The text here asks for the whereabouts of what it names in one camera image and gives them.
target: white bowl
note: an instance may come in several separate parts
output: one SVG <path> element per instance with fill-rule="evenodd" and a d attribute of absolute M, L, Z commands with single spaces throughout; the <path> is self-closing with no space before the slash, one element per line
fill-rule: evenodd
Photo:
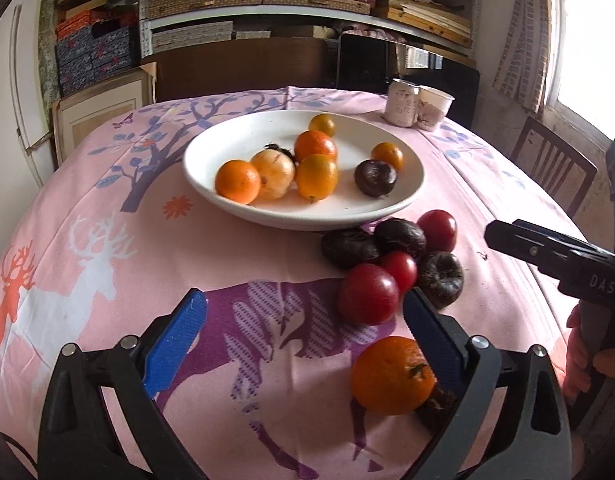
<path fill-rule="evenodd" d="M 225 162 L 235 158 L 250 160 L 271 142 L 293 150 L 294 141 L 315 115 L 303 110 L 278 110 L 245 115 L 212 126 L 187 147 L 183 157 L 185 175 L 201 195 L 221 209 L 257 224 L 294 231 L 359 226 L 393 215 L 414 201 L 424 176 L 416 153 L 378 126 L 337 114 L 331 115 L 336 124 L 334 142 L 339 150 L 339 182 L 325 200 L 310 204 L 292 188 L 279 200 L 255 200 L 250 205 L 242 205 L 216 193 L 214 178 Z M 370 158 L 372 148 L 379 142 L 393 142 L 401 148 L 403 168 L 388 196 L 370 198 L 354 184 L 354 169 Z"/>

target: deer print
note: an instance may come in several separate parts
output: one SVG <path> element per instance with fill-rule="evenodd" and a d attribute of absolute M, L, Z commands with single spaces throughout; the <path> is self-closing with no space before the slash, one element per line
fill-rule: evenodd
<path fill-rule="evenodd" d="M 183 359 L 172 386 L 156 398 L 157 405 L 164 410 L 185 379 L 237 362 L 230 396 L 260 443 L 279 466 L 292 470 L 300 480 L 318 478 L 313 468 L 283 450 L 268 433 L 257 394 L 263 377 L 261 364 L 270 363 L 279 352 L 292 351 L 306 359 L 349 352 L 353 362 L 367 345 L 394 331 L 393 320 L 370 327 L 341 322 L 334 314 L 339 283 L 250 282 L 207 292 L 207 320 L 198 343 Z M 300 345 L 290 344 L 294 341 Z M 351 397 L 350 417 L 355 444 L 350 460 L 366 472 L 381 470 L 382 466 L 366 452 L 365 409 Z"/>
<path fill-rule="evenodd" d="M 76 341 L 80 337 L 90 319 L 97 293 L 101 293 L 108 301 L 116 298 L 111 261 L 125 260 L 136 252 L 129 251 L 134 237 L 127 235 L 126 225 L 116 235 L 112 234 L 114 215 L 101 220 L 89 231 L 87 244 L 81 249 L 76 240 L 76 229 L 82 222 L 83 218 L 76 219 L 68 234 L 69 248 L 81 257 L 78 264 L 82 267 L 71 293 L 63 296 L 38 286 L 32 287 L 22 298 L 18 319 L 11 325 L 11 334 L 33 347 L 41 361 L 30 391 L 28 424 L 32 434 L 38 431 L 40 423 L 40 412 L 33 407 L 45 393 L 60 349 L 67 342 Z"/>
<path fill-rule="evenodd" d="M 34 285 L 34 256 L 30 258 L 31 245 L 18 249 L 10 260 L 7 270 L 5 262 L 8 259 L 12 246 L 7 249 L 1 262 L 2 291 L 4 295 L 0 304 L 0 345 L 5 336 L 7 316 L 10 322 L 16 321 L 18 314 L 18 301 L 20 300 L 21 288 L 30 290 Z"/>

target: curtain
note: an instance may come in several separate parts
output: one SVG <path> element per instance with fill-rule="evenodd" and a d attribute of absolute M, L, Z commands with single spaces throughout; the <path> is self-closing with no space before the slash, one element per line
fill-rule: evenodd
<path fill-rule="evenodd" d="M 494 88 L 536 113 L 543 103 L 548 61 L 548 1 L 515 0 Z"/>

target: table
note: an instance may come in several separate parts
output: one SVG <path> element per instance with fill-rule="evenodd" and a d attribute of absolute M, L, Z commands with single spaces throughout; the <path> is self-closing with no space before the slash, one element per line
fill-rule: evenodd
<path fill-rule="evenodd" d="M 398 479 L 429 438 L 410 415 L 351 410 L 350 363 L 390 333 L 332 314 L 342 274 L 319 234 L 250 224 L 211 206 L 184 178 L 181 156 L 219 121 L 281 108 L 327 110 L 378 124 L 420 156 L 426 180 L 402 216 L 453 213 L 466 273 L 444 312 L 497 347 L 548 348 L 565 368 L 565 320 L 576 300 L 524 262 L 489 250 L 493 219 L 523 218 L 582 238 L 555 202 L 472 132 L 446 120 L 434 133 L 381 118 L 385 98 L 284 88 L 156 104 L 104 124 L 41 190 L 0 272 L 0 430 L 35 456 L 42 400 L 61 346 L 110 348 L 206 291 L 205 327 L 158 406 L 212 480 Z M 143 465 L 118 403 L 106 393 L 128 456 Z M 468 463 L 482 453 L 501 396 Z"/>

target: shelf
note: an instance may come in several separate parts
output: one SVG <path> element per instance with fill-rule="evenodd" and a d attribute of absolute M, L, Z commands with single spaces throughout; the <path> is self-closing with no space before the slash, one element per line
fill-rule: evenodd
<path fill-rule="evenodd" d="M 210 20 L 214 18 L 229 18 L 233 16 L 246 16 L 252 14 L 294 14 L 299 16 L 317 16 L 320 18 L 332 18 L 334 20 L 345 20 L 347 22 L 365 23 L 374 27 L 388 28 L 402 34 L 416 36 L 431 43 L 442 45 L 453 51 L 469 56 L 470 50 L 453 41 L 445 40 L 435 34 L 430 34 L 426 30 L 411 27 L 404 23 L 395 22 L 393 20 L 384 20 L 375 16 L 365 14 L 357 14 L 348 12 L 347 10 L 323 9 L 321 7 L 302 7 L 302 6 L 280 6 L 280 5 L 258 5 L 258 6 L 235 6 L 235 7 L 216 7 L 214 9 L 201 9 L 184 12 L 182 14 L 174 14 L 173 16 L 165 16 L 155 20 L 145 20 L 147 29 L 152 31 L 156 28 L 170 27 L 171 25 L 180 25 L 186 22 L 195 22 L 196 20 Z"/>

